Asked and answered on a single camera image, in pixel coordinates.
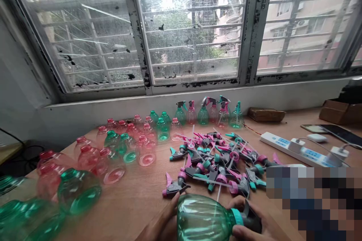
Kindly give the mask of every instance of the wooden table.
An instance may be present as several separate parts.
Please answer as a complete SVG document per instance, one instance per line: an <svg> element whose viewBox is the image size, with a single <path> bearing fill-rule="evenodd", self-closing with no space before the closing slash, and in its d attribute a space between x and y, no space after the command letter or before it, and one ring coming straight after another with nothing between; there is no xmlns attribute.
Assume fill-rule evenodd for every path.
<svg viewBox="0 0 362 241"><path fill-rule="evenodd" d="M305 137L310 132L300 127L301 124L327 124L327 122L318 119L319 108L310 110L299 110L288 112L284 120L279 124L257 123L249 118L245 118L245 123L259 133L271 132L285 139L293 137ZM362 136L361 127L347 127L347 129ZM213 126L201 127L195 126L195 131L208 133L213 131ZM265 154L272 160L273 153L277 153L280 161L284 164L298 164L300 161L288 156L277 149L259 141L260 136L249 129L226 129L222 131L236 132L247 140L260 154ZM92 130L86 136L95 139L97 131ZM191 136L192 127L184 129L186 136ZM341 146L343 144L337 138L326 135L329 139L324 146L328 149L332 146ZM149 167L142 168L137 163L127 166L127 172L122 180L111 186L104 186L102 196L94 208L85 215L77 218L76 223L68 223L57 240L134 240L142 231L144 226L157 214L167 203L163 199L162 190L166 188L166 176L168 172L173 179L177 179L178 172L183 166L184 161L170 162L170 147L178 149L180 142L168 141L158 145L156 155L157 160ZM75 142L63 150L64 153L73 156ZM306 142L306 147L327 155L323 148ZM350 156L346 160L352 167L362 166L362 151L347 148ZM196 193L211 198L217 198L218 188L215 187L213 194L209 195L207 187L203 183L195 180L187 180L191 185L187 193ZM223 188L219 202L227 204L232 198L229 190ZM277 240L304 240L305 232L298 231L298 222L290 220L290 211L281 208L280 200L271 200L266 196L266 192L257 189L251 193L250 201L261 207L267 216L270 215L270 223L273 227L273 235Z"/></svg>

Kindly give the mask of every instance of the window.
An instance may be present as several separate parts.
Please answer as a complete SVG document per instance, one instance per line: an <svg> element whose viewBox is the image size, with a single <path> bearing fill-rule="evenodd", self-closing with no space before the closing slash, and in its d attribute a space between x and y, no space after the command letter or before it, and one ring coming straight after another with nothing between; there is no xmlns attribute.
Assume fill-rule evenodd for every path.
<svg viewBox="0 0 362 241"><path fill-rule="evenodd" d="M358 0L5 3L62 101L362 74Z"/></svg>
<svg viewBox="0 0 362 241"><path fill-rule="evenodd" d="M280 3L278 8L278 13L276 16L280 16L282 14L289 12L289 9L290 9L290 2Z"/></svg>

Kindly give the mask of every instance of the power strip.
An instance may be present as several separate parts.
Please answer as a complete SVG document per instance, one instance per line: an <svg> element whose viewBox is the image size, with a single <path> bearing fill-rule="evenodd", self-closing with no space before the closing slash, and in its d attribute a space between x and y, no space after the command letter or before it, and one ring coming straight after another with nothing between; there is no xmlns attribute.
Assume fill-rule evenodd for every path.
<svg viewBox="0 0 362 241"><path fill-rule="evenodd" d="M327 156L323 154L317 153L311 149L307 149L305 147L301 148L301 153L297 154L288 149L290 141L278 137L272 133L266 132L260 136L260 141L302 161L303 163L312 166L312 167L330 167L334 168L335 166L327 163Z"/></svg>

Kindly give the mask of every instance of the smartphone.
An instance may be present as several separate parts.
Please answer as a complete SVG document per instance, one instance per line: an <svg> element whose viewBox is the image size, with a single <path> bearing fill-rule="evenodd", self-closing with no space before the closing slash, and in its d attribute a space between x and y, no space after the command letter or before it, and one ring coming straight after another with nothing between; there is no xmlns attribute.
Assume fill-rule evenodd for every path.
<svg viewBox="0 0 362 241"><path fill-rule="evenodd" d="M359 137L352 132L343 129L342 127L330 124L320 124L319 126L346 143L362 146L362 137Z"/></svg>
<svg viewBox="0 0 362 241"><path fill-rule="evenodd" d="M301 127L306 129L307 131L310 131L313 134L328 134L326 130L324 130L317 124L303 124L301 125Z"/></svg>

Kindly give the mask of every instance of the hand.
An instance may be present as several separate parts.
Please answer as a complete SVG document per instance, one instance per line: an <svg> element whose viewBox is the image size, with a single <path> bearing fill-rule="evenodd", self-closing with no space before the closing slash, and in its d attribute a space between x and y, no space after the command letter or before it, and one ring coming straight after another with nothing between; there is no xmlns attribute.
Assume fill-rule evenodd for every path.
<svg viewBox="0 0 362 241"><path fill-rule="evenodd" d="M245 198L243 196L237 196L229 202L229 204L226 206L227 209L236 208L243 210L245 206ZM245 241L275 241L275 239L272 238L272 235L269 230L268 221L266 220L264 214L261 212L261 210L253 205L249 201L249 206L253 209L253 211L260 217L261 224L262 224L262 233L256 233L252 230L241 226L241 225L235 225L233 227L233 236L236 237L237 240L245 240Z"/></svg>
<svg viewBox="0 0 362 241"><path fill-rule="evenodd" d="M136 241L173 240L173 238L176 240L176 207L179 198L180 193L178 192L171 202L143 229Z"/></svg>

